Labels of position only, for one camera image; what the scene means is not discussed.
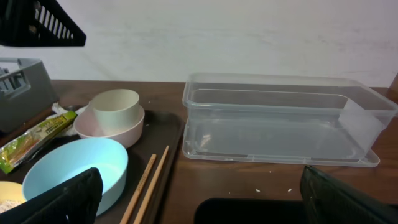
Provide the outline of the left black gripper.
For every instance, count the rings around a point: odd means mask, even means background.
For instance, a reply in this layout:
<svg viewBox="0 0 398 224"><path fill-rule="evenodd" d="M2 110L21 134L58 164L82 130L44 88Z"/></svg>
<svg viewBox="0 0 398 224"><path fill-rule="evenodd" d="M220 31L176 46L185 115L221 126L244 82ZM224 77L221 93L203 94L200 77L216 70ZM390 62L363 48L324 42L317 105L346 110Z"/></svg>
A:
<svg viewBox="0 0 398 224"><path fill-rule="evenodd" d="M83 47L86 35L56 0L1 0L1 45Z"/></svg>

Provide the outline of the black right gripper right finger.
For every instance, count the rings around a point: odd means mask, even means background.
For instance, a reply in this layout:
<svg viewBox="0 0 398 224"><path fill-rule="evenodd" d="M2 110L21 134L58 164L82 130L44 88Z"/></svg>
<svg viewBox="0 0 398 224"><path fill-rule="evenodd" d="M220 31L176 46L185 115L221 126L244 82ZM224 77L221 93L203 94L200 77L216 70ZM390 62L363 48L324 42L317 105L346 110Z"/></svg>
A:
<svg viewBox="0 0 398 224"><path fill-rule="evenodd" d="M309 223L397 224L397 207L382 203L313 166L303 169L300 193Z"/></svg>

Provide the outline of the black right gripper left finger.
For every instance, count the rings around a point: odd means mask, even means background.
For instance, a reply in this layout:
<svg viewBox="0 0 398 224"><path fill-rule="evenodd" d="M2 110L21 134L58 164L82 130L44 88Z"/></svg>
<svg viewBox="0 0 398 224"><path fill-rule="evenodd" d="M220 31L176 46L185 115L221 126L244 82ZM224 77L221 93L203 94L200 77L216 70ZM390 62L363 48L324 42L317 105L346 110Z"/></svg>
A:
<svg viewBox="0 0 398 224"><path fill-rule="evenodd" d="M103 181L92 167L1 214L1 223L94 223Z"/></svg>

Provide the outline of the pink plastic bowl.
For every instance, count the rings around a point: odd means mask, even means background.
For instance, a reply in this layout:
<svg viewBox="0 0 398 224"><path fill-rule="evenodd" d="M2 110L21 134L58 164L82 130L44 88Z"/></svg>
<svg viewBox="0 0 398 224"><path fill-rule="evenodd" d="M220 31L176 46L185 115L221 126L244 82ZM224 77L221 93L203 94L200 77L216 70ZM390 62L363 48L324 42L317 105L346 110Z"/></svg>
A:
<svg viewBox="0 0 398 224"><path fill-rule="evenodd" d="M108 138L117 141L125 148L133 146L141 137L144 124L145 110L140 107L138 122L126 131L113 135L105 135L100 129L91 106L87 106L74 120L73 127L81 137L84 138Z"/></svg>

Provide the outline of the green snack wrapper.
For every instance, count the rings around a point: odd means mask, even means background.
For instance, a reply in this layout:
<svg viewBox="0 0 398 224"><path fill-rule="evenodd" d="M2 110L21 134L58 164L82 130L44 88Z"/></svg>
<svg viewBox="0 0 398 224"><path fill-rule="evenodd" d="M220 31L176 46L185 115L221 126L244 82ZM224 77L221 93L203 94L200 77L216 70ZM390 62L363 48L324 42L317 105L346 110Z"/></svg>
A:
<svg viewBox="0 0 398 224"><path fill-rule="evenodd" d="M1 148L1 170L8 174L35 154L47 141L71 125L77 114L67 111L30 128Z"/></svg>

